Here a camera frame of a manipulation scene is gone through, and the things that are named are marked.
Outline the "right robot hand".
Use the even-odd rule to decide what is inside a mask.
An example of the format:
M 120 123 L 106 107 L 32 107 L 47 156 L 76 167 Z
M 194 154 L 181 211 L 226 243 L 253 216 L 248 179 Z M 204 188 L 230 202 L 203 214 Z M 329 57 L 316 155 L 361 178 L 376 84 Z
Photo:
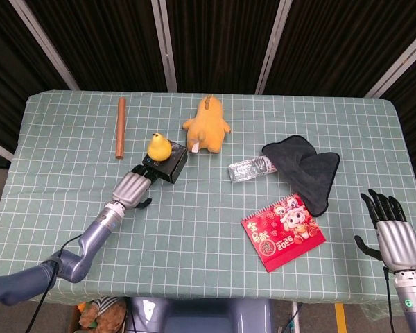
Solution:
M 362 193 L 376 233 L 379 248 L 370 248 L 358 235 L 354 237 L 359 250 L 384 263 L 391 273 L 416 271 L 416 234 L 407 222 L 399 201 L 369 189 Z

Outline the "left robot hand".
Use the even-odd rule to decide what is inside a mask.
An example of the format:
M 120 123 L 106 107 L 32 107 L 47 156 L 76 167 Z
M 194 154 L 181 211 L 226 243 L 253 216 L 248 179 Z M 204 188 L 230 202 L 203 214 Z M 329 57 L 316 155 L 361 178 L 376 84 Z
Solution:
M 148 191 L 155 177 L 148 178 L 151 173 L 144 165 L 138 164 L 131 171 L 127 172 L 112 192 L 112 200 L 124 206 L 126 210 L 145 209 L 152 198 L 141 201 Z

